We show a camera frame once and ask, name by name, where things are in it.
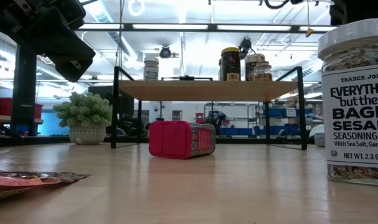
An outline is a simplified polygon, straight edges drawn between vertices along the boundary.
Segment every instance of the black metal shelf frame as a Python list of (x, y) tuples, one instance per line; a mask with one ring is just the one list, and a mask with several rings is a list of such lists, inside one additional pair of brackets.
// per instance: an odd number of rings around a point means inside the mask
[[(295, 67), (291, 69), (289, 72), (278, 78), (275, 82), (281, 82), (284, 78), (288, 75), (292, 74), (293, 72), (297, 72), (298, 74), (298, 98), (300, 104), (300, 131), (301, 131), (301, 150), (307, 150), (307, 136), (306, 136), (306, 120), (305, 120), (305, 98), (304, 98), (304, 89), (303, 89), (303, 71), (302, 67)], [(134, 79), (127, 74), (121, 67), (114, 68), (114, 82), (113, 82), (113, 120), (111, 123), (111, 148), (116, 149), (116, 129), (117, 129), (117, 111), (118, 107), (118, 91), (119, 91), (119, 79), (120, 73), (128, 77), (131, 81)], [(265, 116), (266, 116), (266, 139), (217, 139), (217, 143), (232, 143), (232, 144), (289, 144), (287, 142), (283, 142), (279, 139), (271, 139), (270, 138), (270, 115), (269, 115), (269, 103), (270, 102), (263, 102), (265, 104)], [(138, 124), (141, 124), (141, 108), (142, 108), (142, 101), (139, 100), (138, 105)], [(145, 138), (141, 138), (140, 134), (138, 137), (134, 139), (120, 139), (123, 141), (118, 142), (136, 142), (136, 143), (143, 143), (148, 142)]]

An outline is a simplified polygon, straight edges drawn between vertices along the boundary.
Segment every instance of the ceiling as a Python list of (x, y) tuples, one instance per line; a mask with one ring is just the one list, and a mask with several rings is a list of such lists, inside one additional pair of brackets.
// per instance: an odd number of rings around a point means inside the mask
[[(330, 1), (314, 0), (298, 5), (287, 4), (283, 9), (272, 10), (259, 1), (236, 0), (125, 0), (122, 21), (124, 23), (201, 23), (201, 24), (309, 24), (330, 23), (328, 7)], [(85, 22), (119, 22), (119, 0), (98, 0), (86, 5)], [(82, 79), (97, 75), (99, 79), (111, 80), (115, 65), (116, 41), (105, 31), (77, 31), (97, 53), (92, 66)], [(123, 68), (135, 79), (143, 77), (143, 59), (159, 53), (162, 46), (168, 45), (178, 58), (160, 60), (160, 76), (193, 75), (195, 77), (218, 77), (220, 51), (225, 47), (238, 46), (244, 37), (250, 38), (253, 49), (264, 54), (272, 65), (274, 76), (283, 75), (295, 66), (311, 67), (317, 62), (317, 43), (322, 34), (305, 37), (304, 34), (269, 34), (235, 32), (123, 32), (124, 44), (133, 52), (134, 60), (127, 60)], [(16, 44), (7, 36), (0, 36), (0, 46), (14, 54)], [(57, 78), (53, 65), (43, 65), (50, 75)]]

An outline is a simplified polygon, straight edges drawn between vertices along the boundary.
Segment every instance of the white planter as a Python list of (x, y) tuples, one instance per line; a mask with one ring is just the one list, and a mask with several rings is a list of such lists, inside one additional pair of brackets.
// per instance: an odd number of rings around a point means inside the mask
[(71, 127), (70, 141), (81, 145), (95, 145), (103, 142), (106, 137), (106, 127), (89, 126), (87, 128)]

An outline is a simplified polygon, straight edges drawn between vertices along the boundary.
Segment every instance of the table surface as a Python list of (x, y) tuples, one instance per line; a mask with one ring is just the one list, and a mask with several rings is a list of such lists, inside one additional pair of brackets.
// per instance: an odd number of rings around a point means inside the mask
[(211, 156), (175, 160), (147, 144), (3, 147), (3, 170), (92, 176), (0, 202), (0, 224), (378, 224), (378, 187), (328, 181), (324, 153), (218, 144)]
[[(0, 115), (0, 122), (10, 122), (11, 119), (12, 119), (11, 116)], [(43, 124), (44, 120), (43, 119), (35, 119), (35, 123)]]
[(138, 100), (269, 102), (298, 88), (297, 82), (121, 81)]

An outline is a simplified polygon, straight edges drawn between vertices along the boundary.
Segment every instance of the trader joe's jar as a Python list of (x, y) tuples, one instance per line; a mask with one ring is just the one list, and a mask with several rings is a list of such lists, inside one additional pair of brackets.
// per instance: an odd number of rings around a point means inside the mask
[(319, 39), (328, 177), (378, 185), (378, 19)]

